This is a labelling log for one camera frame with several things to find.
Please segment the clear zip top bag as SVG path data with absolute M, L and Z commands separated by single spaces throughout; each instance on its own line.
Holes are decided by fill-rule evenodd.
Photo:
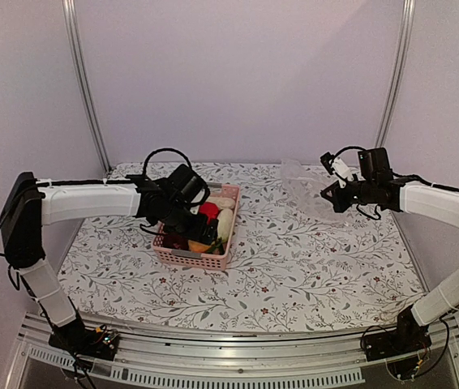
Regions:
M 283 159 L 280 175 L 282 185 L 296 208 L 306 216 L 332 222 L 345 222 L 343 214 L 335 213 L 332 204 L 323 199 L 320 192 L 332 181 L 318 169 L 302 165 L 297 160 Z

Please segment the red toy fruit front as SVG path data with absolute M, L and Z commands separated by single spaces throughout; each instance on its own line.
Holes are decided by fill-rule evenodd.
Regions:
M 210 222 L 217 219 L 220 209 L 215 203 L 205 202 L 199 206 L 198 213 L 205 215 L 208 218 L 208 222 Z

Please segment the orange toy fruit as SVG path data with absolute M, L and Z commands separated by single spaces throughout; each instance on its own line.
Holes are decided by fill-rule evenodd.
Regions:
M 210 249 L 210 247 L 211 247 L 210 245 L 205 245 L 200 242 L 196 242 L 192 240 L 188 241 L 188 250 L 194 253 L 205 253 L 207 250 Z

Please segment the pink perforated plastic basket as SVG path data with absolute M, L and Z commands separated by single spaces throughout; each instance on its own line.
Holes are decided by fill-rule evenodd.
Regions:
M 226 269 L 230 258 L 230 246 L 235 231 L 241 191 L 239 186 L 230 184 L 209 183 L 208 187 L 211 191 L 210 196 L 227 197 L 236 201 L 235 209 L 231 209 L 234 213 L 234 217 L 228 241 L 222 242 L 220 238 L 217 238 L 210 249 L 205 253 L 194 253 L 189 250 L 171 250 L 165 248 L 162 246 L 163 237 L 155 236 L 152 248 L 163 263 L 185 267 L 197 267 L 206 270 L 224 271 Z

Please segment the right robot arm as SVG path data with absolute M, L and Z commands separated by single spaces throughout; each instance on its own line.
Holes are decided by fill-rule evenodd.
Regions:
M 428 277 L 429 291 L 397 316 L 394 330 L 368 335 L 367 348 L 384 346 L 395 353 L 428 346 L 430 324 L 459 311 L 459 188 L 430 182 L 415 174 L 396 173 L 385 148 L 354 146 L 359 172 L 341 156 L 349 149 L 327 152 L 321 164 L 336 181 L 321 191 L 336 213 L 372 205 L 375 217 L 391 211 Z

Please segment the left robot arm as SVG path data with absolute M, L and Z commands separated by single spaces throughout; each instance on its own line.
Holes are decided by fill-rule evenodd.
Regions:
M 82 352 L 91 336 L 77 323 L 79 315 L 45 259 L 42 228 L 67 220 L 129 216 L 161 224 L 167 234 L 211 245 L 218 221 L 192 211 L 209 195 L 207 182 L 185 164 L 157 180 L 142 173 L 121 180 L 51 181 L 24 172 L 0 214 L 0 257 L 19 273 L 49 321 L 59 328 L 60 340 Z

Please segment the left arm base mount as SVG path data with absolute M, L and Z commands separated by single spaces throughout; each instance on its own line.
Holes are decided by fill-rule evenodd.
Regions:
M 59 348 L 72 356 L 94 357 L 113 361 L 119 345 L 119 332 L 101 325 L 88 329 L 78 318 L 63 327 L 54 326 L 49 338 L 49 346 Z

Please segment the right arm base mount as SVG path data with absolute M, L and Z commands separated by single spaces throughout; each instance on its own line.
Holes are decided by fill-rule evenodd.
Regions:
M 378 361 L 428 349 L 431 347 L 431 337 L 427 329 L 418 330 L 407 337 L 397 329 L 374 325 L 362 333 L 359 344 L 368 361 Z

